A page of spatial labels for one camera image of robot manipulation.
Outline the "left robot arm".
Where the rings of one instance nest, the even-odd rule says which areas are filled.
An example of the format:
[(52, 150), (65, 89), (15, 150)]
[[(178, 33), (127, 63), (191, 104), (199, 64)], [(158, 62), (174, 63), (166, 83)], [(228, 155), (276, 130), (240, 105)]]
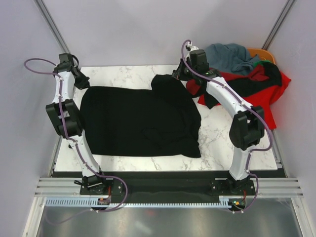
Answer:
[(47, 115), (56, 133), (68, 142), (80, 163), (82, 180), (74, 181), (81, 186), (80, 194), (110, 196), (113, 181), (104, 177), (91, 153), (83, 119), (74, 101), (74, 87), (79, 90), (89, 88), (89, 77), (80, 71), (76, 56), (63, 53), (59, 55), (59, 60), (52, 72), (56, 90), (53, 102), (45, 107)]

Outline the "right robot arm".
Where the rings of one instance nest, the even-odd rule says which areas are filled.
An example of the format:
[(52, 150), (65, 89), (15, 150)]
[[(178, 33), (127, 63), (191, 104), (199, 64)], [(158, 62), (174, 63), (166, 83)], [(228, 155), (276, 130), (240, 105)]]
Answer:
[(229, 176), (226, 180), (211, 181), (212, 191), (216, 194), (238, 194), (253, 186), (248, 167), (252, 151), (265, 134), (264, 111), (260, 106), (253, 107), (242, 99), (218, 71), (210, 69), (204, 50), (196, 46), (186, 46), (186, 50), (189, 53), (182, 55), (172, 76), (179, 80), (193, 79), (205, 94), (213, 96), (233, 119), (229, 138), (234, 146), (234, 154)]

